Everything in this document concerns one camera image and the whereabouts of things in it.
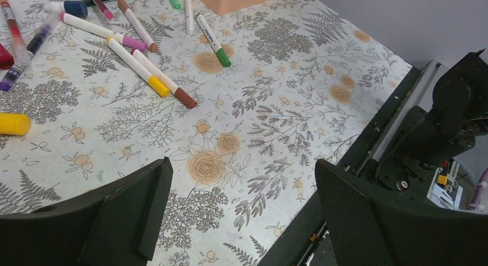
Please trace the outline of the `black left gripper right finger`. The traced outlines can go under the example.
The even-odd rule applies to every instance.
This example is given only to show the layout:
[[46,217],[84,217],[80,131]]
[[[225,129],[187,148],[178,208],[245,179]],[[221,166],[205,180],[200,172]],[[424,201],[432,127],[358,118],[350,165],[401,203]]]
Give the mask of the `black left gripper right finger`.
[[487,216],[431,206],[315,164],[338,265],[486,265]]

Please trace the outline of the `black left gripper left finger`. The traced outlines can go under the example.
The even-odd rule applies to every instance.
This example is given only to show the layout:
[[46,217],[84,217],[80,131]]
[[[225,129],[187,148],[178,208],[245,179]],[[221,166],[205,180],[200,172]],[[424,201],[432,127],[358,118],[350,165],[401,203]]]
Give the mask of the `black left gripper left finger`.
[[71,199],[1,216],[1,264],[146,265],[172,178],[171,162],[162,158]]

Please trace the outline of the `yellow ink bottle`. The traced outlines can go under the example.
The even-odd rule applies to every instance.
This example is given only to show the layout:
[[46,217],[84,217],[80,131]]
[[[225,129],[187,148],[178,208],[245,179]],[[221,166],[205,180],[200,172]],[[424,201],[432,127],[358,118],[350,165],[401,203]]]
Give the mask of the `yellow ink bottle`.
[[25,114],[1,113],[1,135],[26,135],[31,127]]

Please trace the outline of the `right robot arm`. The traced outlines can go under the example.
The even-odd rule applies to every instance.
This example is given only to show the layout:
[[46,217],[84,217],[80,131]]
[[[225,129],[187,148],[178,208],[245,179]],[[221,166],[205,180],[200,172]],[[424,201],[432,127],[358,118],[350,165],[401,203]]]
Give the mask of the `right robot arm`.
[[487,176],[470,181],[459,155],[487,135],[484,53],[469,52],[451,68],[428,63],[357,176],[441,208],[482,213]]

